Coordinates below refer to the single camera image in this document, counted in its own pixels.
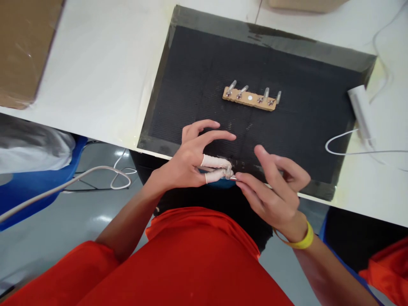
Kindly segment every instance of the metal pin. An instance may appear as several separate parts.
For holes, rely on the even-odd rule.
[[[235,177],[235,174],[230,177],[230,180],[231,180],[231,181],[239,181],[239,179],[237,179],[237,178]]]
[[[269,97],[269,87],[265,89],[265,93],[263,94],[263,97],[258,99],[258,103],[262,103],[263,101],[268,101]]]
[[[278,92],[278,96],[276,97],[276,105],[278,105],[278,104],[279,104],[279,101],[281,100],[281,94],[282,94],[282,92],[279,91],[279,92]]]
[[[234,80],[232,84],[229,86],[228,91],[226,93],[227,97],[230,97],[232,94],[232,90],[234,89],[235,85],[237,85],[237,80]]]
[[[237,99],[242,98],[242,93],[243,93],[244,91],[246,91],[248,88],[249,88],[249,86],[246,85],[243,89],[241,89],[241,91],[239,92],[239,94],[237,94]]]

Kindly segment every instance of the white cable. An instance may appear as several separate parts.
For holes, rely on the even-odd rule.
[[[122,155],[118,158],[118,160],[117,160],[117,161],[115,162],[115,164],[113,165],[113,168],[114,168],[114,169],[116,169],[116,165],[117,165],[118,162],[122,159],[122,157],[124,156],[125,152],[126,152],[126,149],[123,150]],[[128,172],[128,173],[125,173],[125,174],[135,174],[135,173],[137,173],[137,170],[136,170],[136,169],[129,168],[129,167],[122,168],[121,171],[123,171],[123,170],[125,170],[125,169],[130,169],[130,170],[132,170],[132,172]],[[114,182],[116,181],[116,179],[117,179],[118,176],[119,176],[119,173],[117,173],[117,174],[115,175],[115,177],[113,178],[112,182],[110,182],[110,187],[111,187],[112,189],[115,189],[115,190],[126,188],[127,186],[125,186],[125,187],[113,187],[113,184],[114,184]]]
[[[94,168],[92,168],[92,169],[89,169],[88,171],[85,171],[84,173],[78,175],[77,177],[73,178],[72,180],[66,182],[65,184],[62,184],[62,185],[60,185],[60,186],[58,186],[58,187],[55,187],[54,189],[51,189],[51,190],[49,190],[49,191],[46,191],[46,192],[44,192],[44,193],[42,193],[42,194],[40,194],[40,195],[37,195],[37,196],[35,196],[35,197],[33,197],[33,198],[31,198],[31,199],[29,199],[29,200],[27,200],[27,201],[25,201],[25,202],[19,204],[19,205],[17,205],[16,207],[13,207],[13,208],[10,209],[9,211],[7,211],[7,212],[5,212],[4,214],[0,215],[0,223],[3,222],[3,221],[5,221],[5,220],[7,220],[7,219],[10,218],[12,215],[14,215],[15,213],[19,212],[20,210],[22,210],[23,208],[27,207],[28,205],[30,205],[30,204],[32,204],[32,203],[34,203],[34,202],[36,202],[36,201],[38,201],[38,200],[40,200],[40,199],[42,199],[42,198],[45,198],[45,197],[47,197],[47,196],[49,196],[49,195],[51,195],[51,194],[53,194],[53,193],[55,193],[55,192],[57,192],[57,191],[60,191],[60,190],[62,190],[62,189],[65,189],[66,187],[68,187],[69,185],[75,183],[76,181],[78,181],[79,179],[83,178],[84,176],[90,174],[91,172],[93,172],[93,171],[95,171],[95,170],[99,170],[99,169],[112,170],[112,171],[116,172],[117,174],[123,175],[123,176],[126,177],[127,180],[129,181],[125,186],[116,187],[116,188],[114,188],[114,189],[126,188],[126,187],[130,186],[130,184],[132,183],[132,180],[126,175],[126,173],[123,173],[123,172],[120,171],[120,170],[117,170],[117,169],[115,169],[115,168],[108,167],[108,166],[97,166],[97,167],[94,167]]]
[[[337,139],[337,138],[340,138],[340,137],[342,137],[342,136],[344,136],[344,135],[350,134],[350,133],[352,133],[352,132],[355,132],[355,131],[357,131],[357,130],[358,130],[358,129],[351,130],[351,131],[345,132],[345,133],[343,133],[343,134],[341,134],[341,135],[337,135],[337,136],[335,136],[335,137],[329,139],[329,140],[326,142],[326,145],[324,146],[325,149],[326,149],[326,151],[329,152],[329,153],[331,153],[331,154],[340,155],[340,156],[356,155],[356,154],[373,154],[373,153],[408,153],[408,150],[375,151],[373,146],[371,146],[372,151],[368,151],[368,152],[356,152],[356,153],[337,153],[337,152],[333,152],[333,151],[331,151],[331,150],[329,149],[329,143],[331,143],[333,140],[335,140],[335,139]],[[408,172],[408,170],[406,170],[406,169],[402,169],[402,168],[399,168],[399,167],[396,167],[396,166],[387,164],[385,161],[383,161],[383,160],[381,160],[381,159],[377,159],[377,158],[375,158],[374,156],[372,156],[372,158],[374,158],[374,160],[376,160],[376,161],[379,162],[380,164],[384,164],[384,165],[387,165],[387,166],[392,166],[392,167],[394,167],[394,168],[397,168],[398,170]]]
[[[395,16],[391,19],[390,22],[388,22],[385,26],[383,26],[380,30],[377,31],[377,33],[374,34],[373,39],[371,40],[373,43],[373,47],[374,50],[378,56],[378,60],[380,61],[381,65],[384,68],[384,72],[385,72],[385,83],[380,87],[380,89],[375,93],[375,95],[370,99],[370,103],[372,103],[374,101],[374,99],[379,95],[379,93],[387,86],[390,77],[392,77],[392,74],[390,73],[387,65],[384,63],[383,59],[380,56],[380,51],[378,50],[377,47],[377,37],[378,35],[385,29],[387,28],[389,25],[391,25],[399,16],[399,14],[402,12],[402,10],[404,9],[405,5],[407,5],[408,0],[406,0],[404,2],[404,4],[401,6],[401,8],[399,9],[399,11],[395,14]]]

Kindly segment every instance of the metal hook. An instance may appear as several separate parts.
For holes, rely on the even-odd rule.
[[[225,171],[225,178],[226,178],[227,180],[230,180],[232,173],[233,173],[233,172],[232,172],[232,166],[229,165],[229,166],[227,167],[227,170]]]
[[[237,85],[237,80],[234,80],[232,84],[229,86],[228,91],[226,93],[227,97],[230,97],[232,94],[232,90],[234,89],[235,85]]]
[[[279,91],[279,92],[278,92],[278,96],[276,97],[276,105],[278,105],[278,104],[279,104],[279,101],[281,100],[281,94],[282,94],[282,92]]]
[[[275,99],[276,105],[279,104],[279,101],[280,101],[280,99],[281,99],[281,94],[282,94],[282,92],[279,91],[279,92],[278,92],[278,95],[276,96],[276,99]],[[268,105],[269,105],[269,106],[272,106],[275,101],[274,101],[274,100],[270,100],[270,101],[268,102]]]
[[[244,91],[246,91],[248,88],[249,88],[249,86],[246,85],[243,89],[241,89],[241,91],[239,92],[239,94],[237,94],[237,99],[242,98],[242,93],[243,93]]]
[[[263,97],[258,99],[258,103],[262,103],[264,100],[268,101],[269,97],[269,87],[265,88],[265,93],[263,94]]]

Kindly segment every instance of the wooden board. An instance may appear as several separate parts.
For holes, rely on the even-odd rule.
[[[240,93],[240,89],[232,89],[231,90],[231,95],[229,97],[227,97],[227,91],[228,91],[228,86],[226,88],[224,88],[224,93],[222,95],[222,98],[224,100],[228,100],[228,101],[233,101],[233,102],[237,102],[237,103],[241,103],[244,105],[248,105],[248,106],[253,106],[256,108],[260,108],[266,111],[274,111],[276,108],[276,99],[274,98],[268,98],[268,101],[263,101],[262,103],[258,103],[258,99],[262,98],[262,95],[258,95],[256,93],[250,93],[248,91],[245,91],[242,93],[242,97],[240,99],[237,99],[237,95]]]

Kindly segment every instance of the white table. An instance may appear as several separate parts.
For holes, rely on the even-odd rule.
[[[68,0],[37,101],[26,110],[0,112],[141,151],[139,134],[175,4],[374,53],[373,35],[403,1],[350,0],[330,14],[312,14],[272,10],[266,0]],[[378,149],[408,149],[407,15],[406,6],[377,41],[394,75],[372,105]],[[377,64],[370,95],[383,76]],[[362,150],[353,135],[348,151]],[[408,168],[407,154],[381,158]],[[347,156],[332,202],[300,196],[408,227],[407,187],[408,173],[369,155]]]

